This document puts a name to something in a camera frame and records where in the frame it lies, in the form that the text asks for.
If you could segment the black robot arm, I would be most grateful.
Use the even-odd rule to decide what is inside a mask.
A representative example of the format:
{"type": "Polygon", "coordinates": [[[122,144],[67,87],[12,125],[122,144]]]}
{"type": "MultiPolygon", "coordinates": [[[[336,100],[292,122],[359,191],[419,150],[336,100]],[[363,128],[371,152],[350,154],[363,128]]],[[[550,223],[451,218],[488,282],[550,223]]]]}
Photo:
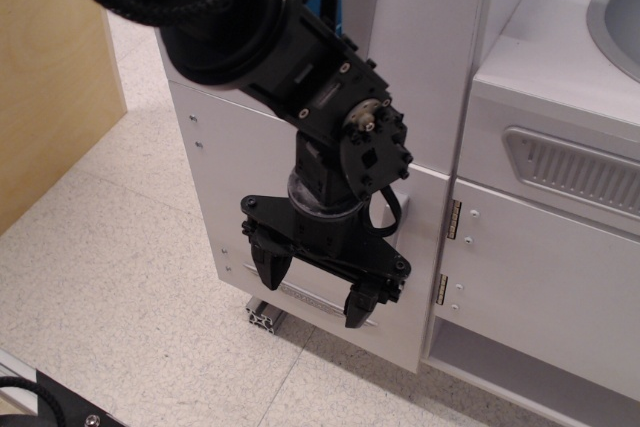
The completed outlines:
{"type": "Polygon", "coordinates": [[[185,78],[237,89],[296,129],[285,197],[247,196],[242,229],[262,283],[280,286],[293,259],[350,283],[345,324],[397,301],[411,266],[388,243],[396,226],[370,218],[380,194],[409,174],[404,117],[375,63],[337,34],[338,0],[93,0],[159,29],[185,78]]]}

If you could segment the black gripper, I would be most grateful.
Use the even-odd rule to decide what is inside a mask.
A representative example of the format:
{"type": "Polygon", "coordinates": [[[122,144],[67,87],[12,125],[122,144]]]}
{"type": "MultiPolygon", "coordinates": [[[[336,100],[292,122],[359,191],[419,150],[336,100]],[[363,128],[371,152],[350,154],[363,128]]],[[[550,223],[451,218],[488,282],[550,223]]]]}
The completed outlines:
{"type": "Polygon", "coordinates": [[[409,261],[386,241],[400,226],[402,207],[393,193],[383,198],[394,218],[387,227],[372,225],[368,201],[330,216],[304,212],[286,197],[244,197],[242,233],[262,283],[275,291],[294,258],[346,280],[352,286],[345,327],[360,328],[378,303],[399,300],[411,273],[409,261]]]}

